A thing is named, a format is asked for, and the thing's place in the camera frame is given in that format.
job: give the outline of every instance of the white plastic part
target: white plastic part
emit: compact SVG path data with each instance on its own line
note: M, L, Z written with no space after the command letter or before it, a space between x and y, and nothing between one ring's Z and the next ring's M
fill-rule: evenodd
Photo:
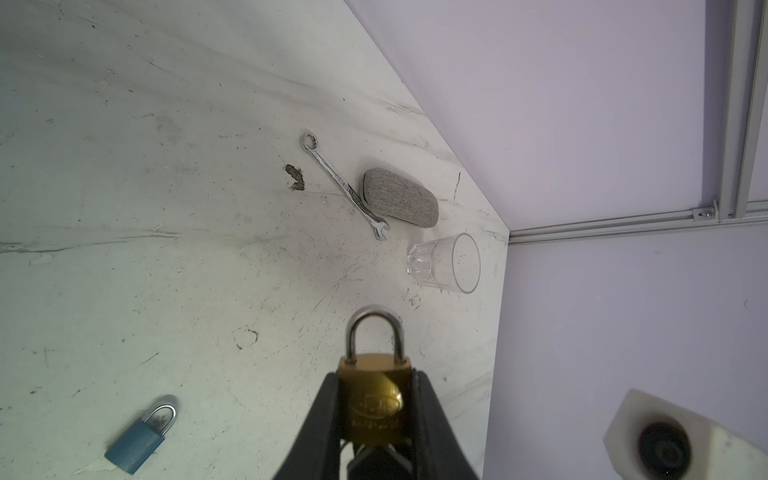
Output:
M640 433L655 422L669 422L688 436L691 463L680 480L768 478L768 455L755 445L704 416L632 389L604 437L614 470L625 480L658 478L645 468L637 448Z

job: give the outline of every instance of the black circular hole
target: black circular hole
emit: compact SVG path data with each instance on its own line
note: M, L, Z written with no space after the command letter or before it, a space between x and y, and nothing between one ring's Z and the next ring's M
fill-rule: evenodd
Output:
M655 478L677 480L690 466L690 443L685 431L666 422L645 427L637 440L645 468Z

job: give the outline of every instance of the brass padlock body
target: brass padlock body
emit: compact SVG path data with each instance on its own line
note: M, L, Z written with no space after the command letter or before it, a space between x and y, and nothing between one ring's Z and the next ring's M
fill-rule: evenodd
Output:
M361 353L339 361L341 438L364 445L404 442L410 435L411 360Z

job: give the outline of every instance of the blue padlock body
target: blue padlock body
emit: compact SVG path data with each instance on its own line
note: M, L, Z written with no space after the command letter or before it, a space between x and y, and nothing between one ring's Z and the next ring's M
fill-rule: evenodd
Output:
M139 420L104 453L119 469L134 474L165 437Z

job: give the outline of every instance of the padlock body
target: padlock body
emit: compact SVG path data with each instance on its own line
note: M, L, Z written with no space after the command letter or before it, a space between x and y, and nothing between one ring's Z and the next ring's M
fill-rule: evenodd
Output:
M410 436L410 359L362 353L357 361L339 361L341 438L364 445L404 442Z
M119 469L134 474L165 440L149 425L137 421L104 453L104 457Z

